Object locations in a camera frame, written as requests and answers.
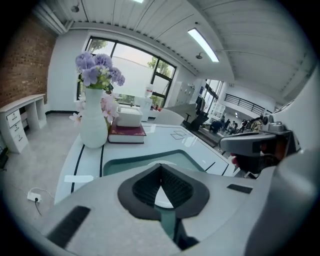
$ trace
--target cable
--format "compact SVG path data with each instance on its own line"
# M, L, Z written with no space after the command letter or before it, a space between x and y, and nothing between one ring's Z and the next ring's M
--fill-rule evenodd
M35 198L34 199L35 208L38 210L38 213L42 216L41 212L38 209L37 202L38 202L38 198Z
M26 196L28 196L27 193L24 192L21 188L18 188L18 187L16 187L16 186L12 185L12 184L9 183L9 182L8 182L8 184L11 185L12 187L14 187L16 190L21 190Z
M52 194L50 194L50 192L49 192L48 190L45 190L45 189L42 189L42 188L39 188L39 187L33 187L33 188L31 188L31 189L29 190L29 192L31 192L31 190L35 190L35 189L41 190L41 191L46 191L46 192L50 195L50 197L52 197L53 199L55 199L55 198L52 196Z

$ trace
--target white table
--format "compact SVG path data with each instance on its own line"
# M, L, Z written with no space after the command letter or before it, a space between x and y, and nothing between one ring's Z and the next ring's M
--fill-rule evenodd
M22 107L31 130L42 129L47 123L44 94L30 95L0 108L0 131L9 150L14 153L21 153L28 144L19 110Z
M54 204L85 184L85 182L65 182L66 176L76 176L76 179L84 180L92 177L97 179L102 176L104 165L114 159L183 150L209 174L225 176L233 173L235 167L229 164L227 159L182 126L152 123L143 123L142 126L146 133L144 144L107 142L101 148L92 149L84 146L78 136L61 170Z

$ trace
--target tissue box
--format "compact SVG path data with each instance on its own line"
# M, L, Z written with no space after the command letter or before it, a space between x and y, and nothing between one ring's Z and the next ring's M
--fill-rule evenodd
M117 108L119 116L115 122L117 126L123 127L139 127L143 117L140 109L133 106L119 106Z

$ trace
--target railing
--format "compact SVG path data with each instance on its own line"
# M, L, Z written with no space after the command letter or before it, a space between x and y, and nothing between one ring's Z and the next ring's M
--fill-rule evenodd
M224 101L243 107L246 110L256 113L257 115L261 115L265 111L265 108L262 106L259 106L257 104L254 104L251 101L248 101L243 98L239 98L237 96L233 96L227 93L225 94Z

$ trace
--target sky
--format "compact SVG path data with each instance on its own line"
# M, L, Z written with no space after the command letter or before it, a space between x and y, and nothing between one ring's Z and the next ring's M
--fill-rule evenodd
M114 42L108 42L108 44L106 45L106 47L99 49L99 50L95 50L93 53L94 54L107 54L110 56L112 48L114 47ZM148 62L151 62L152 60L152 55L145 53L143 51L140 51L138 49L132 48L130 46L126 46L120 43L117 43L114 52L113 52L113 56L115 57L120 57L120 58L124 58L136 63L139 63L143 66L148 67Z

